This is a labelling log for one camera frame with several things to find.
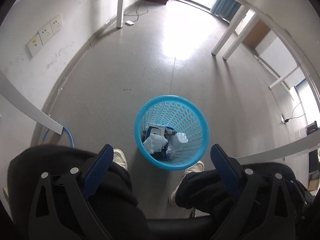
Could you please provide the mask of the clear plastic wrap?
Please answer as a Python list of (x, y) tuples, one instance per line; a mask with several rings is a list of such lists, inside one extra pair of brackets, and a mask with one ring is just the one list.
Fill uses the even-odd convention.
[(164, 136), (158, 134), (150, 134), (150, 136), (143, 142), (146, 151), (149, 154), (161, 152), (168, 144), (168, 140)]

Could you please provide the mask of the white blue HP box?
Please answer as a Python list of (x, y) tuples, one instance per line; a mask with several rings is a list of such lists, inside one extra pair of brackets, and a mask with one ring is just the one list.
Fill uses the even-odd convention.
[(151, 134), (156, 134), (163, 137), (165, 135), (165, 130), (166, 130), (165, 126), (157, 125), (157, 124), (149, 124), (148, 129), (146, 131), (145, 138), (148, 139), (148, 137)]

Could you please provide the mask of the white plastic cup container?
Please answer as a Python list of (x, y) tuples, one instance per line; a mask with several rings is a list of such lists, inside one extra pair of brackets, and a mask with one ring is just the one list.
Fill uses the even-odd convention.
[(172, 149), (178, 151), (188, 143), (188, 138), (185, 133), (176, 133), (170, 139)]

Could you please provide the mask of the blue plastic bag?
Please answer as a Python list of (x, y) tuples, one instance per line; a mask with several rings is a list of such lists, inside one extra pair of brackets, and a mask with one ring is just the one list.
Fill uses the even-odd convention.
[(172, 149), (171, 144), (168, 143), (161, 152), (157, 153), (157, 157), (161, 161), (170, 161), (174, 160), (176, 152)]

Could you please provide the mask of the right white shoe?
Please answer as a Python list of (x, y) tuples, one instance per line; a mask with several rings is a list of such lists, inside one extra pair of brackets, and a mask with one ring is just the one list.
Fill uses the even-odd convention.
[(169, 204), (172, 206), (177, 206), (176, 197), (179, 189), (184, 188), (189, 183), (189, 180), (193, 178), (194, 175), (204, 172), (204, 170), (204, 163), (202, 161), (198, 161), (194, 165), (186, 168), (178, 185), (173, 189), (168, 198)]

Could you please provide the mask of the white shoe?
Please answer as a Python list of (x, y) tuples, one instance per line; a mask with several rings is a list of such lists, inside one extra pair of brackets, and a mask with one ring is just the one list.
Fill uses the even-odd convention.
[(189, 180), (193, 178), (194, 175), (204, 172), (204, 170), (204, 163), (202, 161), (198, 161), (194, 165), (186, 168), (178, 185), (173, 189), (168, 198), (169, 204), (172, 206), (177, 206), (176, 197), (179, 189), (184, 188), (189, 183)]
[(128, 169), (126, 156), (124, 152), (118, 148), (113, 149), (113, 162), (125, 170)]

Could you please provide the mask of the left white shoe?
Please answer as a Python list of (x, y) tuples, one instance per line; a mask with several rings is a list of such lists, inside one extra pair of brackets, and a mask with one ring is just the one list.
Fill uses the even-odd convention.
[(128, 169), (126, 156), (124, 152), (118, 148), (113, 149), (113, 162), (125, 170)]

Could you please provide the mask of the blue plastic waste basket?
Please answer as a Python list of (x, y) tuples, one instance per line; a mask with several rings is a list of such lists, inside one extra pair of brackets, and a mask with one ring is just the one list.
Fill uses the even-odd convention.
[[(185, 133), (188, 143), (176, 151), (174, 160), (161, 161), (157, 153), (149, 154), (143, 142), (149, 124), (166, 127), (164, 137), (170, 139), (176, 133)], [(135, 120), (135, 140), (141, 154), (156, 167), (178, 171), (201, 160), (209, 143), (209, 126), (202, 112), (187, 99), (175, 95), (162, 95), (148, 101)]]

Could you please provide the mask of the white power adapter on floor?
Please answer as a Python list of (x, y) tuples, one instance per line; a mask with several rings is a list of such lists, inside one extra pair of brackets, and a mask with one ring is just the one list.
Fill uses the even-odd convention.
[(130, 21), (130, 20), (127, 20), (127, 21), (125, 22), (125, 24), (127, 24), (127, 25), (129, 25), (129, 26), (132, 26), (132, 25), (134, 25), (134, 22), (132, 22), (132, 21)]

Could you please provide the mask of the dark blue curtain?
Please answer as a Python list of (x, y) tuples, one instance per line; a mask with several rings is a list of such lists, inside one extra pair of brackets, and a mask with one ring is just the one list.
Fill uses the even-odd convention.
[(241, 3), (237, 0), (216, 0), (210, 11), (215, 16), (229, 23), (240, 7)]

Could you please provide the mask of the wall socket panel row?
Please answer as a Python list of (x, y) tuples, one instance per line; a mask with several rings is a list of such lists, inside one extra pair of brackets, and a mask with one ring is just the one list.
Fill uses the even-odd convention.
[(61, 15), (57, 15), (42, 27), (37, 34), (28, 42), (27, 48), (32, 57), (56, 34), (63, 26)]

